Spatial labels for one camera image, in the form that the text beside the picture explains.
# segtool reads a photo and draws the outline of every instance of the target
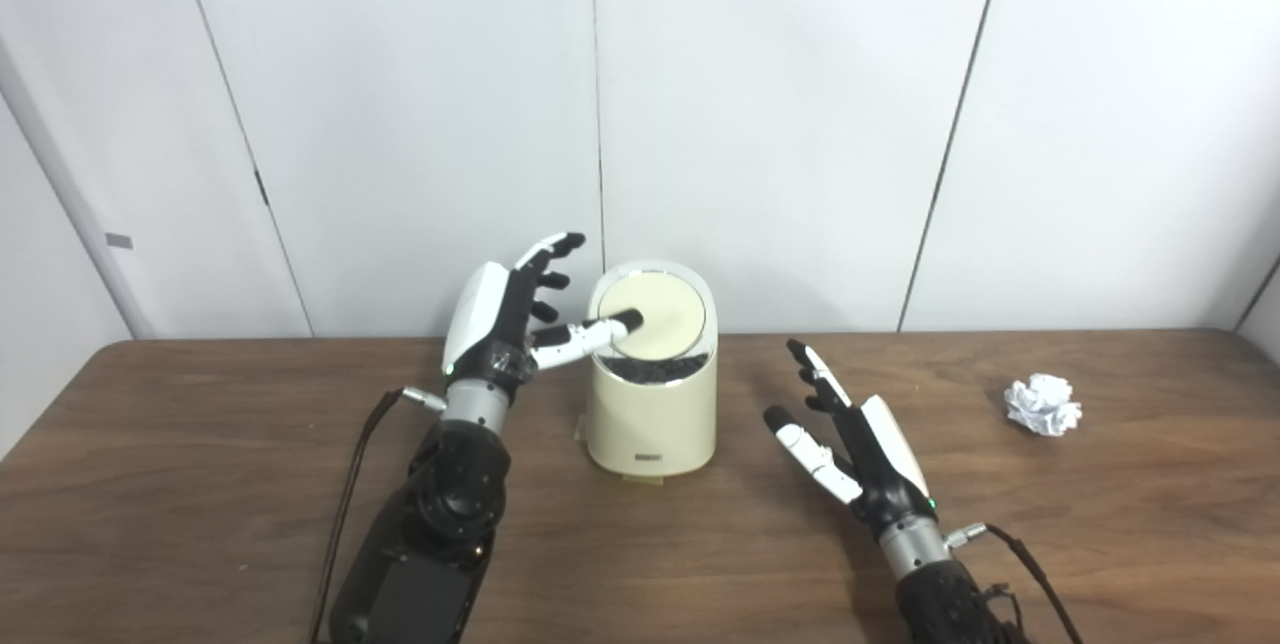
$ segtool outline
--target robotic finger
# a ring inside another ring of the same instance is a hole
[[[831,374],[827,362],[822,361],[818,352],[797,339],[787,339],[787,350],[795,357],[796,364],[801,366],[800,380],[818,389],[818,398],[828,414],[835,415],[838,407],[854,406],[852,399],[845,393],[844,385],[840,385],[836,375]]]
[[[539,371],[554,369],[621,342],[643,324],[644,316],[637,310],[626,310],[604,319],[540,329],[530,337],[530,355]]]
[[[561,271],[545,271],[545,274],[538,275],[538,284],[548,289],[561,291],[568,287],[568,275],[561,274]]]
[[[863,495],[861,485],[850,475],[852,465],[832,452],[831,447],[819,444],[791,412],[772,406],[764,412],[764,423],[800,466],[809,471],[809,476],[840,499],[840,503],[851,504]]]
[[[547,265],[553,259],[567,257],[573,248],[581,247],[584,242],[586,242],[586,237],[576,233],[576,230],[562,230],[559,234],[552,234],[525,252],[525,256],[520,257],[520,261],[516,262],[515,269],[545,271]]]

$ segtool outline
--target wooden table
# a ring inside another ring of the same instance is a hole
[[[1219,332],[858,334],[806,339],[882,394],[945,526],[1021,536],[1091,644],[1280,640],[1280,370]],[[481,643],[899,643],[865,530],[760,423],[805,393],[783,337],[722,342],[719,447],[663,487],[573,440],[585,365],[527,385]],[[300,643],[351,447],[387,389],[438,389],[438,341],[137,342],[86,365],[0,465],[0,640]],[[1082,429],[1010,425],[1001,390],[1068,376]],[[428,415],[375,435],[339,576]],[[960,552],[1065,640],[996,540]]]

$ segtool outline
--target prosthetic hand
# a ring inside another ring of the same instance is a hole
[[[563,289],[552,260],[581,234],[541,239],[512,269],[485,264],[462,292],[444,343],[444,397],[403,396],[439,412],[408,479],[375,517],[329,616],[334,644],[443,644],[462,636],[506,506],[511,457],[502,425],[516,390],[539,370],[591,353],[635,332],[640,312],[527,333],[530,318],[559,315],[536,301]]]
[[[920,465],[887,403],[872,397],[854,406],[818,353],[795,339],[787,342],[787,348],[800,362],[800,379],[817,392],[805,398],[805,405],[831,415],[850,458],[818,444],[782,407],[769,407],[764,421],[809,475],[870,527],[897,577],[895,598],[911,641],[1027,643],[1020,621],[1016,626],[1001,622],[988,608],[989,599],[1005,595],[1005,590],[980,592],[965,566],[951,556],[952,549],[986,533],[987,525],[972,525],[943,538]],[[1059,606],[1056,595],[1051,598]]]

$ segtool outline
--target black cord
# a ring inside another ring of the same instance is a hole
[[[1009,599],[1009,603],[1014,606],[1014,624],[1018,626],[1018,631],[1024,631],[1023,607],[1018,603],[1018,594],[1010,592],[1007,584],[992,584],[986,592],[982,593],[982,595],[988,602],[992,599]]]
[[[333,529],[329,530],[329,545],[325,547],[324,563],[320,567],[320,592],[316,593],[315,609],[311,615],[311,635],[307,636],[307,644],[317,644],[319,641],[320,626],[324,622],[324,606],[329,599],[329,584],[333,580],[334,558],[338,557],[338,543],[342,540],[342,525],[347,521],[347,507],[351,506],[351,495],[356,490],[360,463],[365,461],[365,447],[369,444],[370,435],[378,429],[378,423],[383,420],[383,416],[392,408],[392,405],[399,401],[403,392],[403,389],[397,389],[383,394],[381,401],[378,402],[374,411],[369,412],[365,428],[356,442],[356,452],[352,453],[351,465],[347,466],[347,484],[343,485],[342,498],[338,499],[338,513],[333,517]]]
[[[1064,607],[1062,600],[1057,598],[1057,592],[1053,592],[1053,585],[1048,583],[1048,575],[1046,575],[1042,567],[1039,567],[1036,562],[1036,557],[1033,557],[1030,551],[1027,549],[1027,544],[1023,544],[1021,539],[1014,539],[1007,531],[993,524],[988,524],[986,526],[987,531],[998,536],[1005,544],[1009,544],[1009,548],[1014,552],[1014,556],[1018,557],[1018,561],[1023,562],[1027,571],[1032,574],[1032,576],[1041,585],[1041,589],[1044,590],[1044,595],[1048,597],[1048,602],[1053,604],[1053,611],[1057,612],[1057,618],[1062,621],[1062,629],[1066,630],[1066,636],[1071,640],[1071,644],[1084,644],[1080,639],[1080,632],[1075,630],[1075,624],[1071,622],[1071,616],[1066,613],[1066,607]],[[1021,620],[1021,609],[1019,608],[1016,611],[1019,620]]]

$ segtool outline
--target container lid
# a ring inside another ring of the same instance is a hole
[[[635,271],[617,280],[600,298],[599,316],[628,309],[640,310],[644,326],[613,347],[634,360],[678,357],[698,343],[707,324],[698,291],[667,271]]]

